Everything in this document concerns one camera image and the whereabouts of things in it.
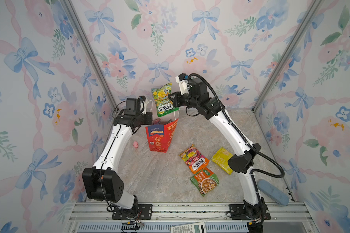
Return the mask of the purple Fox's candy bag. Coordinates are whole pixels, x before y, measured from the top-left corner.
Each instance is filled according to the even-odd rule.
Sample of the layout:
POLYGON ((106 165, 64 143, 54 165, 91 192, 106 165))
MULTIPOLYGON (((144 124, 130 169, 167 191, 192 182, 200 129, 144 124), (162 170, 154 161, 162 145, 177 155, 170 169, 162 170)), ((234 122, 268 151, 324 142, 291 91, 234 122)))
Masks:
POLYGON ((161 124, 161 119, 160 118, 157 118, 155 120, 153 120, 153 124, 156 125, 156 124, 161 124))

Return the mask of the blue grey cloth roll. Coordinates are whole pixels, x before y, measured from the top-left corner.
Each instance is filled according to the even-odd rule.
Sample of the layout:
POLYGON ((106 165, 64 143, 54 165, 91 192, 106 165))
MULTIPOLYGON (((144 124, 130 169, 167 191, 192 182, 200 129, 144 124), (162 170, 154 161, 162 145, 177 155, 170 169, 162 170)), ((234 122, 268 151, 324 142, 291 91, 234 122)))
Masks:
POLYGON ((266 180, 259 180, 258 189, 281 206, 289 204, 289 197, 266 180))

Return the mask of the white calculator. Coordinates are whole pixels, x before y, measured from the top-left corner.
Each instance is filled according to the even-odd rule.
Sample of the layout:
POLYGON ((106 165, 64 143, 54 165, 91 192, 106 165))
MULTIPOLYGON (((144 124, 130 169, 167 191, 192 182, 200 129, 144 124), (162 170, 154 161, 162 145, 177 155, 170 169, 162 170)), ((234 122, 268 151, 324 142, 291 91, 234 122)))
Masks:
POLYGON ((170 228, 170 233, 206 233, 206 225, 204 222, 188 223, 170 228))

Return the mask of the orange Fox's candy bag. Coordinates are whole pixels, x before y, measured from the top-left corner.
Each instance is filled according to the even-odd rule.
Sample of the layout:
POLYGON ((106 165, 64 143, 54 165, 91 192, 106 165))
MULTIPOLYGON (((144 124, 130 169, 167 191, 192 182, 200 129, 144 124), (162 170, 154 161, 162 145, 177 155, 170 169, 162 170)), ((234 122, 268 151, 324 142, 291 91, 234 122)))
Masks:
POLYGON ((179 156, 188 166, 192 174, 200 172, 202 169, 206 168, 210 162, 210 160, 206 158, 194 144, 183 151, 179 156))

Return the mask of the green noodle snack packet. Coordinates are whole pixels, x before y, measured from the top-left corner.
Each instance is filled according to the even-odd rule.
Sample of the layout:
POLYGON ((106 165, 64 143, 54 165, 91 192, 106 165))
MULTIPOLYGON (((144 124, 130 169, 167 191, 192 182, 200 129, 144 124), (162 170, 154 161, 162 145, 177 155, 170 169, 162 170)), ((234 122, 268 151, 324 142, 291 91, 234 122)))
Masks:
POLYGON ((196 173, 190 181, 203 197, 219 185, 218 176, 208 168, 196 173))

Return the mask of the green Fox's candy bag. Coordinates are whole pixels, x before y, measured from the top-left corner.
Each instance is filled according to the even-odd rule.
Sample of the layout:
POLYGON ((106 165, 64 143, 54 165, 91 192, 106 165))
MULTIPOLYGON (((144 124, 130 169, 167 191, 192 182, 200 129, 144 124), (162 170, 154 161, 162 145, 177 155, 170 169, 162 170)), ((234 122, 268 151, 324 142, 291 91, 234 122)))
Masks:
POLYGON ((172 93, 172 85, 173 83, 167 83, 160 88, 151 89, 158 117, 163 117, 179 110, 178 107, 173 106, 173 102, 169 99, 169 95, 172 93))

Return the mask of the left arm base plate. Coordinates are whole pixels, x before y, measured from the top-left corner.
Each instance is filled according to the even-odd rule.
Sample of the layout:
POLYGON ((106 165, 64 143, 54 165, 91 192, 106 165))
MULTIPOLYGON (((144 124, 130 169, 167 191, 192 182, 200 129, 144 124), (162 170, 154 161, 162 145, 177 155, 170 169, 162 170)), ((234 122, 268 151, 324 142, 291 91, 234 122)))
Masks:
POLYGON ((150 220, 152 218, 152 204, 134 204, 131 209, 114 207, 112 212, 113 220, 150 220))

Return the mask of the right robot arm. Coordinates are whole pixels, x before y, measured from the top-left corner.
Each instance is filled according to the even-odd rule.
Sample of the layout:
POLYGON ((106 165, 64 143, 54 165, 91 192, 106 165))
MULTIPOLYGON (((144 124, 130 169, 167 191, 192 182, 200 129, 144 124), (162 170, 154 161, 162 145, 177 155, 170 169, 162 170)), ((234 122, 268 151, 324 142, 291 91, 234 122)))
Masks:
POLYGON ((244 193, 244 207, 249 219, 264 219, 261 195, 254 179, 253 158, 260 150, 259 144, 252 144, 230 118, 225 106, 219 100, 211 85, 198 74, 180 74, 176 77, 180 91, 169 95, 175 107, 195 108, 199 115, 210 121, 232 146, 234 155, 228 160, 231 169, 237 173, 244 193))

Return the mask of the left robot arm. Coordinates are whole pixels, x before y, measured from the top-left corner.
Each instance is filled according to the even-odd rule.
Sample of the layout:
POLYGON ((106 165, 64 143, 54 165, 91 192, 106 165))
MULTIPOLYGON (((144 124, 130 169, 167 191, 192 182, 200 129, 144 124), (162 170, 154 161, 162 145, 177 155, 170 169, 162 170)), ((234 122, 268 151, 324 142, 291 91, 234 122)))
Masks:
POLYGON ((130 138, 143 125, 150 125, 153 113, 147 111, 145 96, 128 98, 113 120, 112 132, 100 157, 92 168, 85 168, 82 179, 88 199, 105 201, 124 210, 137 212, 137 197, 124 190, 123 180, 118 175, 118 166, 130 138))

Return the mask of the red paper gift bag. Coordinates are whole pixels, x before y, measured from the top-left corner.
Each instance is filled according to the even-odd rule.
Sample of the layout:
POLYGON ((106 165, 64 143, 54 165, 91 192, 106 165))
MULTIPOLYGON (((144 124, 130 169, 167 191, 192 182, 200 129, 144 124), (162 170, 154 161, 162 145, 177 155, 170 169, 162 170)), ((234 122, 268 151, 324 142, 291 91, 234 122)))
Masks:
POLYGON ((166 153, 171 145, 179 119, 179 110, 168 115, 158 117, 155 103, 150 100, 147 111, 153 113, 153 120, 160 118, 161 124, 146 126, 146 136, 150 151, 166 153))

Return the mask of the yellow snack packet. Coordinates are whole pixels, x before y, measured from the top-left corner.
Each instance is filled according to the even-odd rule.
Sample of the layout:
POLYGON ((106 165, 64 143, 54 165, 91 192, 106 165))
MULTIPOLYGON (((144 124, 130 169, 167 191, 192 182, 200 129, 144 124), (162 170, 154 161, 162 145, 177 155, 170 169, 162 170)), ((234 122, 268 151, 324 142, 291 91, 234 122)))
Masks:
POLYGON ((222 170, 224 170, 228 175, 233 173, 233 170, 228 165, 228 160, 233 156, 224 147, 221 147, 212 157, 212 161, 216 163, 222 170))

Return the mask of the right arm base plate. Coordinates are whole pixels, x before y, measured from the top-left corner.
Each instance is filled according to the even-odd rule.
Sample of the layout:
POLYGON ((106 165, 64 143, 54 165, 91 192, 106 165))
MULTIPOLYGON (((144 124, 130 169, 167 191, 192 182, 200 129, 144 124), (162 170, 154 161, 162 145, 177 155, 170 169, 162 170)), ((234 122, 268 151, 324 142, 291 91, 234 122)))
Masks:
POLYGON ((262 217, 262 210, 259 204, 230 204, 226 216, 233 220, 258 220, 262 217))

